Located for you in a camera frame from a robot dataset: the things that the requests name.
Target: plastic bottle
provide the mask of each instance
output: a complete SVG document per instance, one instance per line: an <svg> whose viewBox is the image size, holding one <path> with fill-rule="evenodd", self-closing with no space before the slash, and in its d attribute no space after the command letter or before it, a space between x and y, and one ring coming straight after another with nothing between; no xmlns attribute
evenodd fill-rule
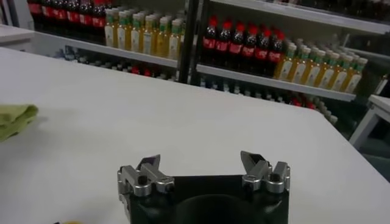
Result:
<svg viewBox="0 0 390 224"><path fill-rule="evenodd" d="M292 62L293 62L296 49L297 46L295 44L290 43L288 45L286 56L282 61L280 61L280 63L278 64L275 70L275 74L274 74L275 79L280 79L283 81L287 80L287 76L290 72L291 66L293 65Z"/></svg>
<svg viewBox="0 0 390 224"><path fill-rule="evenodd" d="M122 50L131 50L131 31L129 30L129 17L127 12L119 13L118 26L118 48Z"/></svg>
<svg viewBox="0 0 390 224"><path fill-rule="evenodd" d="M169 37L168 58L177 60L180 54L180 28L181 20L175 19L172 21L172 34Z"/></svg>

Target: shelf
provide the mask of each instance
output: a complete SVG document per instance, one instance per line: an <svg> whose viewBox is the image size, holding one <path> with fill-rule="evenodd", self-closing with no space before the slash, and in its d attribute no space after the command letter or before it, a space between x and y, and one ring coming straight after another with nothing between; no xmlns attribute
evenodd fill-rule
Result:
<svg viewBox="0 0 390 224"><path fill-rule="evenodd" d="M315 96L321 96L321 97L326 97L326 98L336 99L336 100L341 100L346 102L350 102L356 97L356 95L354 94L340 93L328 89L305 86L305 85L300 85L291 82L284 82L281 80L269 79L265 77L254 76L254 75L229 71L226 69L214 68L205 65L197 65L196 70L197 72L200 73L215 75L223 78L255 83L255 84L270 86L279 89L286 89L286 90L295 91L299 93L306 93L306 94L311 94Z"/></svg>
<svg viewBox="0 0 390 224"><path fill-rule="evenodd" d="M74 40L70 38L60 37L60 36L41 33L41 32L37 32L36 37L47 44L55 42L56 45L59 46L71 46L80 49L85 49L88 51L94 51L98 53L109 54L118 57L134 59L138 61L145 61L148 63L153 63L153 64L172 67L172 68L177 67L177 60L172 60L168 58L161 58L153 55L147 55L147 54L142 54L142 53L137 53L132 51L124 51L113 47L107 47L104 45L93 44L86 41Z"/></svg>
<svg viewBox="0 0 390 224"><path fill-rule="evenodd" d="M235 5L248 9L255 9L259 11L289 16L298 19L314 21L317 23L329 24L332 26L345 27L349 29L361 30L370 33L384 34L390 31L390 25L373 23L370 21L353 19L339 15L332 15L324 11L318 12L308 10L307 8L297 6L292 7L288 5L274 4L270 2L254 1L254 0L210 0L212 2L219 2L228 5Z"/></svg>

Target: bottle label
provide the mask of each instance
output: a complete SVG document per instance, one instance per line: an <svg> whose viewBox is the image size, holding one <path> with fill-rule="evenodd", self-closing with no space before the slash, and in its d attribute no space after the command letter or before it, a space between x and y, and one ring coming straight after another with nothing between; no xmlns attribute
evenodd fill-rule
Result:
<svg viewBox="0 0 390 224"><path fill-rule="evenodd" d="M346 79L346 77L347 77L347 73L346 72L340 72L337 75L336 81L333 84L331 90L340 91L341 85L344 82L344 80Z"/></svg>
<svg viewBox="0 0 390 224"><path fill-rule="evenodd" d="M66 12L68 16L68 20L71 21L72 23L79 23L80 22L80 14L76 12Z"/></svg>
<svg viewBox="0 0 390 224"><path fill-rule="evenodd" d="M333 73L335 73L333 69L327 69L324 73L324 76L322 76L321 82L318 87L323 89L326 88L328 86L330 78L333 76Z"/></svg>
<svg viewBox="0 0 390 224"><path fill-rule="evenodd" d="M243 47L243 56L245 57L251 57L253 56L255 52L255 48L254 47Z"/></svg>
<svg viewBox="0 0 390 224"><path fill-rule="evenodd" d="M356 86L359 84L360 79L361 79L361 75L353 75L351 80L349 80L349 84L346 88L346 92L353 93Z"/></svg>
<svg viewBox="0 0 390 224"><path fill-rule="evenodd" d="M29 3L29 10L31 14L41 14L42 9L40 4Z"/></svg>
<svg viewBox="0 0 390 224"><path fill-rule="evenodd" d="M140 33L136 30L132 30L132 51L139 51L140 45Z"/></svg>
<svg viewBox="0 0 390 224"><path fill-rule="evenodd" d="M311 68L311 70L309 72L309 77L307 78L307 81L306 81L306 85L314 86L314 81L316 80L317 75L318 75L320 70L321 69L318 66Z"/></svg>
<svg viewBox="0 0 390 224"><path fill-rule="evenodd" d="M227 51L227 46L229 45L229 42L223 42L223 41L217 41L215 42L215 47L217 51Z"/></svg>
<svg viewBox="0 0 390 224"><path fill-rule="evenodd" d="M53 8L51 8L51 7L43 6L42 12L43 12L44 16L46 16L46 17L50 17L50 18L54 17Z"/></svg>
<svg viewBox="0 0 390 224"><path fill-rule="evenodd" d="M89 15L80 15L80 23L86 26L90 26L92 24L92 17Z"/></svg>
<svg viewBox="0 0 390 224"><path fill-rule="evenodd" d="M113 29L110 26L104 28L105 31L105 45L108 47L114 47L114 33Z"/></svg>
<svg viewBox="0 0 390 224"><path fill-rule="evenodd" d="M92 26L94 27L104 27L105 18L92 18Z"/></svg>
<svg viewBox="0 0 390 224"><path fill-rule="evenodd" d="M215 40L203 37L203 47L208 49L214 49Z"/></svg>
<svg viewBox="0 0 390 224"><path fill-rule="evenodd" d="M280 53L276 53L276 52L270 52L268 54L268 60L269 61L272 61L272 62L275 62L275 63L278 63L279 60L280 60Z"/></svg>
<svg viewBox="0 0 390 224"><path fill-rule="evenodd" d="M232 54L239 54L241 52L241 48L243 48L242 44L230 43L229 52Z"/></svg>
<svg viewBox="0 0 390 224"><path fill-rule="evenodd" d="M144 33L144 54L152 54L152 34Z"/></svg>
<svg viewBox="0 0 390 224"><path fill-rule="evenodd" d="M300 83L300 79L302 78L303 73L305 72L306 64L299 64L294 73L293 82Z"/></svg>
<svg viewBox="0 0 390 224"><path fill-rule="evenodd" d="M255 57L260 60L265 60L267 57L268 51L260 48L255 49Z"/></svg>
<svg viewBox="0 0 390 224"><path fill-rule="evenodd" d="M123 28L118 28L118 48L125 50L126 33Z"/></svg>
<svg viewBox="0 0 390 224"><path fill-rule="evenodd" d="M281 80L286 80L287 79L287 76L288 76L288 73L290 72L290 69L291 69L291 66L292 66L292 62L291 61L285 61L283 66L282 66L282 70L280 71L280 79Z"/></svg>

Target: bottle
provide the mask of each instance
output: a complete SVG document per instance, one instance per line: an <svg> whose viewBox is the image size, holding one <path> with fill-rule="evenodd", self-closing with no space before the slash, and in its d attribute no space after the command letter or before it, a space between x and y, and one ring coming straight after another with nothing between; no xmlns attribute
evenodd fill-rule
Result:
<svg viewBox="0 0 390 224"><path fill-rule="evenodd" d="M359 58L358 63L354 69L354 71L351 72L351 75L349 75L349 78L344 81L341 87L342 92L346 93L353 93L356 89L356 87L359 84L359 81L362 76L362 71L364 67L366 66L368 60L365 58Z"/></svg>
<svg viewBox="0 0 390 224"><path fill-rule="evenodd" d="M314 81L317 79L324 62L325 51L320 51L315 49L315 47L314 50L316 51L314 62L308 64L306 71L300 80L300 83L303 85L314 86Z"/></svg>
<svg viewBox="0 0 390 224"><path fill-rule="evenodd" d="M291 66L293 65L292 62L296 50L297 50L297 46L294 43L290 43L288 45L286 56L282 61L280 61L280 63L278 64L275 70L275 74L274 74L275 79L279 79L282 81L287 80L287 76L290 72Z"/></svg>
<svg viewBox="0 0 390 224"><path fill-rule="evenodd" d="M347 72L350 69L350 63L352 62L353 57L349 55L343 55L342 58L342 67L341 69L333 74L333 77L330 79L327 86L328 89L334 91L340 91L341 85L344 83L344 80L347 78Z"/></svg>
<svg viewBox="0 0 390 224"><path fill-rule="evenodd" d="M310 54L311 49L308 47L304 47L302 53L299 58L292 64L292 68L290 69L290 73L287 76L287 80L294 83L300 83L300 79L303 76L303 73L306 70L307 66L307 58Z"/></svg>
<svg viewBox="0 0 390 224"><path fill-rule="evenodd" d="M118 48L122 50L131 50L131 33L129 30L129 17L127 12L119 13L118 26Z"/></svg>
<svg viewBox="0 0 390 224"><path fill-rule="evenodd" d="M235 33L229 46L229 67L239 69L239 58L244 45L244 30L245 26L241 22L237 22Z"/></svg>
<svg viewBox="0 0 390 224"><path fill-rule="evenodd" d="M208 21L208 27L206 29L205 35L203 36L203 49L200 60L205 64L214 63L214 48L216 42L216 30L217 18L212 16Z"/></svg>
<svg viewBox="0 0 390 224"><path fill-rule="evenodd" d="M105 37L105 2L94 0L92 9L93 39L98 43L104 43Z"/></svg>
<svg viewBox="0 0 390 224"><path fill-rule="evenodd" d="M168 36L168 19L162 17L160 19L160 31L157 35L156 55L159 57L168 56L169 36Z"/></svg>
<svg viewBox="0 0 390 224"><path fill-rule="evenodd" d="M328 86L333 74L338 70L336 63L339 57L339 54L334 52L331 53L328 64L322 67L321 72L317 75L317 78L314 81L315 87L325 89Z"/></svg>
<svg viewBox="0 0 390 224"><path fill-rule="evenodd" d="M225 66L227 59L227 48L230 41L230 29L232 28L232 22L228 19L224 22L221 32L218 35L218 39L215 42L215 64L217 66Z"/></svg>
<svg viewBox="0 0 390 224"><path fill-rule="evenodd" d="M177 60L180 54L180 28L181 20L175 19L172 21L172 34L169 37L168 58Z"/></svg>
<svg viewBox="0 0 390 224"><path fill-rule="evenodd" d="M282 50L283 50L283 40L285 39L285 35L278 31L277 39L273 42L273 44L269 48L268 57L267 57L267 65L266 65L266 76L272 77L274 76L274 72L276 66L278 65Z"/></svg>
<svg viewBox="0 0 390 224"><path fill-rule="evenodd" d="M153 53L154 41L153 40L153 16L147 16L145 18L145 31L143 33L143 53L151 55Z"/></svg>
<svg viewBox="0 0 390 224"><path fill-rule="evenodd" d="M241 64L240 68L242 71L251 72L251 66L254 60L254 53L256 48L256 39L257 39L257 27L250 26L249 33L245 39L245 45L243 46L243 50L241 52Z"/></svg>
<svg viewBox="0 0 390 224"><path fill-rule="evenodd" d="M131 32L132 37L132 51L139 52L140 51L140 31L141 31L141 23L140 23L140 15L133 14L133 30Z"/></svg>
<svg viewBox="0 0 390 224"><path fill-rule="evenodd" d="M271 31L265 29L264 32L258 37L257 45L255 48L255 58L253 59L254 64L252 65L252 72L258 75L265 75L270 36Z"/></svg>

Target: soda bottle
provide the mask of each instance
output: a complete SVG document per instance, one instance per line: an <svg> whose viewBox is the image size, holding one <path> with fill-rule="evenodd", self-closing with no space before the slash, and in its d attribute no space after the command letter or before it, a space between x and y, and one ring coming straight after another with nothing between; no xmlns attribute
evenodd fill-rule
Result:
<svg viewBox="0 0 390 224"><path fill-rule="evenodd" d="M249 27L249 33L245 40L245 45L243 47L243 51L241 53L242 55L242 62L241 62L241 69L243 71L250 72L252 69L250 68L253 64L253 56L255 53L256 48L256 36L257 36L257 27L250 26Z"/></svg>
<svg viewBox="0 0 390 224"><path fill-rule="evenodd" d="M230 41L230 29L232 22L228 19L224 22L218 39L215 42L215 64L218 66L225 66L227 59L227 49Z"/></svg>
<svg viewBox="0 0 390 224"><path fill-rule="evenodd" d="M278 32L277 40L273 42L269 48L269 53L267 57L267 66L266 66L266 75L268 77L274 76L274 71L276 66L280 61L280 57L283 49L283 40L285 35L282 32Z"/></svg>
<svg viewBox="0 0 390 224"><path fill-rule="evenodd" d="M35 30L40 30L43 26L43 13L41 0L27 0L29 10L34 20Z"/></svg>
<svg viewBox="0 0 390 224"><path fill-rule="evenodd" d="M104 0L94 0L92 9L93 38L104 43L105 4Z"/></svg>
<svg viewBox="0 0 390 224"><path fill-rule="evenodd" d="M80 26L83 31L82 36L87 39L92 37L92 4L90 0L80 2Z"/></svg>
<svg viewBox="0 0 390 224"><path fill-rule="evenodd" d="M244 45L244 30L244 24L237 22L236 31L229 46L229 66L232 69L239 69L239 58Z"/></svg>
<svg viewBox="0 0 390 224"><path fill-rule="evenodd" d="M208 21L208 27L203 37L203 49L200 57L201 61L206 64L213 64L214 48L216 41L217 18L212 16Z"/></svg>
<svg viewBox="0 0 390 224"><path fill-rule="evenodd" d="M265 29L257 41L255 48L255 58L253 59L252 72L258 75L265 74L266 59L268 55L269 37L271 31Z"/></svg>

